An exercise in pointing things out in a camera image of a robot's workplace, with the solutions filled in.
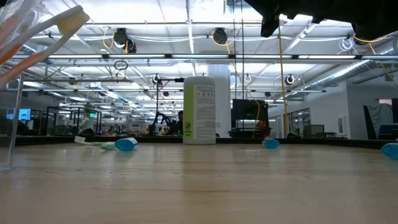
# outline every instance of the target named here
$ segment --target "toothbrush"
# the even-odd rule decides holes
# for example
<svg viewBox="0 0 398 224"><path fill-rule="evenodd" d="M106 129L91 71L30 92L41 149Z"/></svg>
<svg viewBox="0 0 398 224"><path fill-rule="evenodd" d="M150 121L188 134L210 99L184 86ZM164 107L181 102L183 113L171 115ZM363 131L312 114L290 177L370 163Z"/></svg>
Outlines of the toothbrush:
<svg viewBox="0 0 398 224"><path fill-rule="evenodd" d="M55 44L51 45L47 50L32 54L25 60L21 61L5 74L0 76L0 90L4 89L6 84L13 78L18 76L22 71L29 67L45 60L50 55L54 54L59 48L61 48L75 33L90 19L90 17L83 11L81 6L75 6L53 18L37 24L36 26L28 29L20 36L12 40L5 48L0 52L0 64L10 59L30 38L34 35L42 32L49 27L57 25L60 33L63 35L61 39Z"/></svg>

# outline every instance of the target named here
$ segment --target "wall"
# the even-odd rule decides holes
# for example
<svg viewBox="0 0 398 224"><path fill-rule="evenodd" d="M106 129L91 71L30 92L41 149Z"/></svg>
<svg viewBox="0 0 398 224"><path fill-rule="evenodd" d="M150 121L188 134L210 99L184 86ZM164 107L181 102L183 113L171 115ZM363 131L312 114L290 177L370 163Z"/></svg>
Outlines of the wall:
<svg viewBox="0 0 398 224"><path fill-rule="evenodd" d="M325 132L338 133L338 118L349 115L346 89L346 82L341 82L337 87L326 88L326 93L309 93L304 101L288 101L287 112L310 108L311 124L323 124ZM269 117L283 113L283 106L271 108ZM350 138L349 126L346 128L346 137Z"/></svg>
<svg viewBox="0 0 398 224"><path fill-rule="evenodd" d="M366 131L364 105L378 105L378 99L398 98L398 89L384 83L383 85L348 85L349 125L352 139L368 139Z"/></svg>
<svg viewBox="0 0 398 224"><path fill-rule="evenodd" d="M17 93L14 91L0 92L0 108L8 109L16 106ZM39 95L30 92L27 97L22 97L21 108L45 111L48 106L59 106L60 98L48 95Z"/></svg>

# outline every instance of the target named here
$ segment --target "fluorescent light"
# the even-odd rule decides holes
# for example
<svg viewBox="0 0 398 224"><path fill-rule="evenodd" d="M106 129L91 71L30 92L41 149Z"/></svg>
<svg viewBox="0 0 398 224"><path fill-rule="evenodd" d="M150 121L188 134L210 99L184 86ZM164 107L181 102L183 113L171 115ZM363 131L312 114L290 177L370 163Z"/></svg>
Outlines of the fluorescent light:
<svg viewBox="0 0 398 224"><path fill-rule="evenodd" d="M280 55L237 55L236 58L241 59L278 59ZM290 59L292 58L291 55L282 55L283 59Z"/></svg>
<svg viewBox="0 0 398 224"><path fill-rule="evenodd" d="M35 83L35 82L24 82L25 86L30 86L30 87L35 87L35 88L40 88L42 85Z"/></svg>
<svg viewBox="0 0 398 224"><path fill-rule="evenodd" d="M220 55L220 54L192 54L192 55L172 55L172 58L228 58L229 55Z"/></svg>
<svg viewBox="0 0 398 224"><path fill-rule="evenodd" d="M119 96L112 91L107 91L106 94L114 99L119 99Z"/></svg>
<svg viewBox="0 0 398 224"><path fill-rule="evenodd" d="M164 54L116 54L109 55L109 58L165 58Z"/></svg>
<svg viewBox="0 0 398 224"><path fill-rule="evenodd" d="M102 55L50 55L49 59L64 59L64 58L102 58Z"/></svg>
<svg viewBox="0 0 398 224"><path fill-rule="evenodd" d="M70 97L70 98L76 101L87 101L86 98L80 98L80 97Z"/></svg>
<svg viewBox="0 0 398 224"><path fill-rule="evenodd" d="M354 59L356 55L299 55L299 59Z"/></svg>

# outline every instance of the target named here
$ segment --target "white wall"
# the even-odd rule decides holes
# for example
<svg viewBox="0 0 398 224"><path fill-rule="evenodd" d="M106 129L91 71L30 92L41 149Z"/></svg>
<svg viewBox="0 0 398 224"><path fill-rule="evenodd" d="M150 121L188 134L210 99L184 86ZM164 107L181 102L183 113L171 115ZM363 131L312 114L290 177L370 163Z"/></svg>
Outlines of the white wall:
<svg viewBox="0 0 398 224"><path fill-rule="evenodd" d="M363 110L364 105L378 105L377 99L398 98L398 89L391 86L396 84L394 82L389 82L389 84L372 85L372 83L364 83L364 85L347 86L349 125L352 139L368 139Z"/></svg>
<svg viewBox="0 0 398 224"><path fill-rule="evenodd" d="M311 124L323 124L325 132L338 133L338 118L349 115L346 89L346 82L341 82L337 87L326 88L326 93L309 93L304 101L288 101L287 112L310 108ZM269 117L283 113L283 106L271 108ZM349 126L346 127L346 137L350 138Z"/></svg>

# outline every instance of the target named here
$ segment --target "person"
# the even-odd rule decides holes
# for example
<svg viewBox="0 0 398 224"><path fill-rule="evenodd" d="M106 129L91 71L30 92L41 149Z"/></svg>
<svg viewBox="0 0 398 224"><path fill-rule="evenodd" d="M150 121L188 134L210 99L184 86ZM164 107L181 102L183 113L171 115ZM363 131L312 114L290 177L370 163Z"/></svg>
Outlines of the person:
<svg viewBox="0 0 398 224"><path fill-rule="evenodd" d="M178 112L178 121L172 124L167 135L183 135L183 111Z"/></svg>

